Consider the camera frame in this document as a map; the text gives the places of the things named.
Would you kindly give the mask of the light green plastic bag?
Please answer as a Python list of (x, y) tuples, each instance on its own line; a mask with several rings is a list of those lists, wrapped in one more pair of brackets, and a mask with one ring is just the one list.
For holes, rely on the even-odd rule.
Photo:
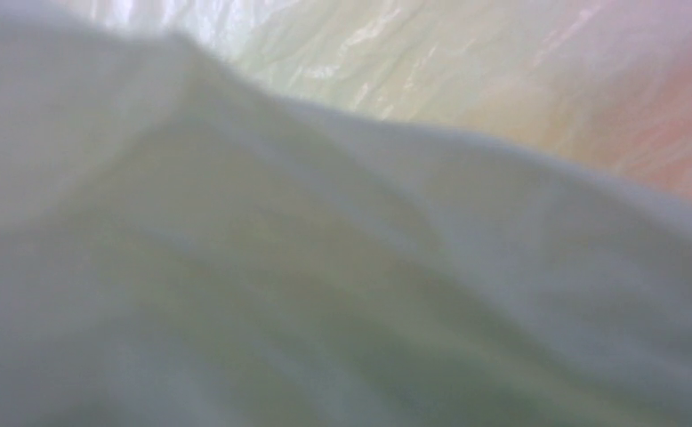
[(692, 426), (692, 205), (0, 1), (0, 426)]

